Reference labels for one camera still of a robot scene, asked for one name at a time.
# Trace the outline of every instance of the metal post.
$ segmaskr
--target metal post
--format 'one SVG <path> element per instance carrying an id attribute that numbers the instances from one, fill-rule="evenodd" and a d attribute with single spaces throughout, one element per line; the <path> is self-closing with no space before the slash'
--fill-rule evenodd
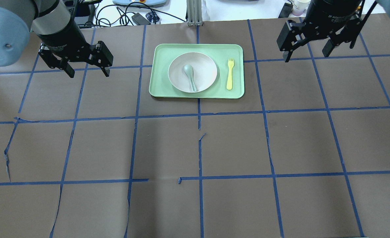
<path id="1" fill-rule="evenodd" d="M 202 25 L 202 0 L 187 0 L 188 26 Z"/>

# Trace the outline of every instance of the green tray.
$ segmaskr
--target green tray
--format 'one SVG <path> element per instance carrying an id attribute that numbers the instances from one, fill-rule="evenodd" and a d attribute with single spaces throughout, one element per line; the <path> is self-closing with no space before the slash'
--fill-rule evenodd
<path id="1" fill-rule="evenodd" d="M 175 88 L 168 78 L 171 62 L 181 54 L 199 52 L 211 57 L 217 65 L 216 81 L 206 90 L 185 93 Z M 233 89 L 226 89 L 229 58 L 234 58 Z M 239 45 L 224 44 L 161 44 L 155 48 L 149 93 L 160 98 L 226 98 L 238 99 L 245 93 L 243 51 Z"/>

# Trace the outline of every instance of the white bowl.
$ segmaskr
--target white bowl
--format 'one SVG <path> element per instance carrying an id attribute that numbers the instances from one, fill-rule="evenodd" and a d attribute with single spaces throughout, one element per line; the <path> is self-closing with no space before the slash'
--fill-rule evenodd
<path id="1" fill-rule="evenodd" d="M 189 52 L 175 58 L 169 66 L 169 80 L 180 91 L 195 93 L 192 91 L 191 82 L 186 76 L 183 67 L 187 64 L 194 69 L 194 82 L 196 92 L 209 88 L 217 78 L 217 66 L 209 56 L 198 52 Z"/>

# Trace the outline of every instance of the yellow fork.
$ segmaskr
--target yellow fork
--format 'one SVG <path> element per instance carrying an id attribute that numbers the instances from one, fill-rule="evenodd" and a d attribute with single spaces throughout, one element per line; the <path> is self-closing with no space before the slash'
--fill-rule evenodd
<path id="1" fill-rule="evenodd" d="M 227 62 L 227 65 L 229 66 L 229 75 L 227 77 L 227 90 L 232 90 L 233 88 L 233 76 L 232 76 L 232 69 L 233 66 L 235 65 L 235 61 L 233 58 L 229 58 L 229 61 Z"/>

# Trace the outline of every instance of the spoon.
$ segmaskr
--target spoon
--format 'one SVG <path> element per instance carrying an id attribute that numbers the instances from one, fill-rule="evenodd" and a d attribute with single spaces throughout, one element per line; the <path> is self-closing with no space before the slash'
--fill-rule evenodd
<path id="1" fill-rule="evenodd" d="M 189 80 L 191 82 L 192 91 L 196 92 L 196 86 L 195 86 L 195 81 L 194 81 L 194 69 L 193 69 L 192 65 L 187 64 L 187 65 L 183 66 L 183 70 L 185 71 L 186 76 L 189 78 Z"/>

